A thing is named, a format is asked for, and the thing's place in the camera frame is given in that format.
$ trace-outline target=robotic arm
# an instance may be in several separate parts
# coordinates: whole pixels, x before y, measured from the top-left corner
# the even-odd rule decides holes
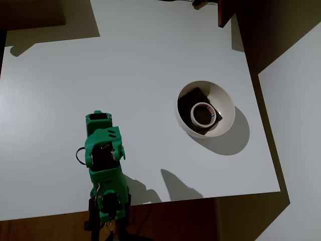
[[[93,188],[89,199],[89,221],[85,222],[85,230],[91,231],[91,240],[99,240],[99,231],[106,224],[111,225],[113,220],[119,225],[119,240],[152,239],[128,234],[130,194],[126,179],[122,173],[120,159],[125,151],[122,146],[118,127],[112,126],[112,117],[109,113],[96,110],[86,116],[87,140],[85,147],[85,163]],[[113,240],[113,233],[107,240]]]

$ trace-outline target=green 3d-printed part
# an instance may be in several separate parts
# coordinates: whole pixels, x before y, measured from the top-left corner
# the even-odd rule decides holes
[[[85,162],[89,168],[102,223],[125,217],[128,187],[122,173],[120,159],[125,152],[118,127],[112,126],[111,114],[96,110],[86,116],[87,140]]]

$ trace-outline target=black cable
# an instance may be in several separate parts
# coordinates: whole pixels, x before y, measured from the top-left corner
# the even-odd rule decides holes
[[[132,225],[132,224],[134,224],[134,223],[136,224],[136,222],[135,222],[136,207],[137,207],[137,206],[134,207],[134,215],[133,215],[132,221],[128,224],[128,226],[129,226],[129,225]]]
[[[77,161],[78,161],[80,164],[82,164],[82,165],[86,165],[86,164],[83,163],[82,161],[80,161],[80,160],[78,159],[77,154],[78,154],[79,151],[84,150],[84,149],[85,149],[84,147],[81,147],[81,148],[79,148],[78,151],[76,152],[76,159],[77,159]]]
[[[146,220],[149,218],[149,215],[150,215],[150,210],[151,210],[151,204],[149,205],[149,211],[148,211],[148,214],[147,214],[147,217],[144,219],[144,221],[141,223],[139,229],[138,229],[138,232],[137,232],[137,235],[139,235],[139,231],[141,230],[142,226],[144,225],[144,223],[146,222]]]

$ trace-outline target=wooden floor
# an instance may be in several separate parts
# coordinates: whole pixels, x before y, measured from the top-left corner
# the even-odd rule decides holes
[[[218,240],[215,199],[197,199],[146,204],[130,208],[129,233],[153,238],[155,241]],[[90,240],[84,231],[88,212],[26,218],[0,222],[1,241]],[[100,240],[105,240],[104,230]]]

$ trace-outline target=white table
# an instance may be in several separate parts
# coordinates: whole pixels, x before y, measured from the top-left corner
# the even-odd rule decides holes
[[[133,204],[279,191],[245,54],[231,49],[230,23],[217,27],[216,6],[92,7],[101,37],[36,44],[19,57],[5,49],[1,220],[87,210],[92,184],[75,152],[86,140],[85,115],[97,109],[120,127]],[[239,109],[231,134],[203,143],[213,151],[175,118],[181,89],[196,80],[223,87]]]

